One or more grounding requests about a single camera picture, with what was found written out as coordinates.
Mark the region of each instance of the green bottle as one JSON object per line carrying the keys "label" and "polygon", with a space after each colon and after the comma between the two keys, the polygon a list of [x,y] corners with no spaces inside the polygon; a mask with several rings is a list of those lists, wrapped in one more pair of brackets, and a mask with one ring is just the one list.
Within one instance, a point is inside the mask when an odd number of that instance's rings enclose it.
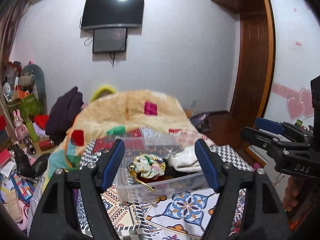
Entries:
{"label": "green bottle", "polygon": [[31,138],[32,142],[36,143],[38,141],[38,136],[36,134],[35,128],[33,127],[33,124],[31,122],[30,118],[27,118],[26,126],[28,128],[28,131],[29,131],[30,138]]}

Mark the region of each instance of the clear plastic container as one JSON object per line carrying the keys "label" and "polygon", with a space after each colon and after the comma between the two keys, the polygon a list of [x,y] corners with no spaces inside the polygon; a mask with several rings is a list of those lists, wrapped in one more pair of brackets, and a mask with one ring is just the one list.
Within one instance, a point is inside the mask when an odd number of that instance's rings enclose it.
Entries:
{"label": "clear plastic container", "polygon": [[115,177],[116,191],[121,203],[130,201],[155,200],[161,196],[170,197],[173,194],[204,187],[207,182],[202,172],[186,175],[179,178],[167,179],[148,183],[156,188],[151,192],[145,185],[138,184],[129,176],[128,163],[137,155],[152,153],[164,158],[169,154],[181,152],[186,147],[181,136],[158,136],[145,138],[122,138],[125,144],[125,154]]}

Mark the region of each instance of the wooden floor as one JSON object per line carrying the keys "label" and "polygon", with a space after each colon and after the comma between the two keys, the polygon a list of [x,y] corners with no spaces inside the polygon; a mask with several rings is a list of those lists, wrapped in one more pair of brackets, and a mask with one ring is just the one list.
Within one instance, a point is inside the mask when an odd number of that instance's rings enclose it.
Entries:
{"label": "wooden floor", "polygon": [[240,138],[241,126],[229,114],[218,114],[209,117],[211,131],[204,133],[217,145],[230,145],[251,166],[256,163],[250,155],[243,150],[249,146]]}

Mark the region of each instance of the television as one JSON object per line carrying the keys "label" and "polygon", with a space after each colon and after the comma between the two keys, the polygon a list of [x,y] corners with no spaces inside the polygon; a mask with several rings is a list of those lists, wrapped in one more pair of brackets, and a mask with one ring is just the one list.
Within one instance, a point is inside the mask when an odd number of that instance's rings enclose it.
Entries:
{"label": "television", "polygon": [[127,28],[96,29],[93,33],[92,52],[125,52],[127,37]]}
{"label": "television", "polygon": [[142,26],[144,0],[86,0],[82,30]]}

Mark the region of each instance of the green basket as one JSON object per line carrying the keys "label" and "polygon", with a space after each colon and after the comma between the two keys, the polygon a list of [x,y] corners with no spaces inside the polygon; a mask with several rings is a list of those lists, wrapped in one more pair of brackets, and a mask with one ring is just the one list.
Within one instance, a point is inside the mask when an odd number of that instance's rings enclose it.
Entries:
{"label": "green basket", "polygon": [[13,102],[7,103],[8,110],[13,118],[13,111],[19,109],[23,120],[26,120],[31,115],[39,115],[44,111],[44,105],[39,102],[32,93],[23,99],[16,99]]}

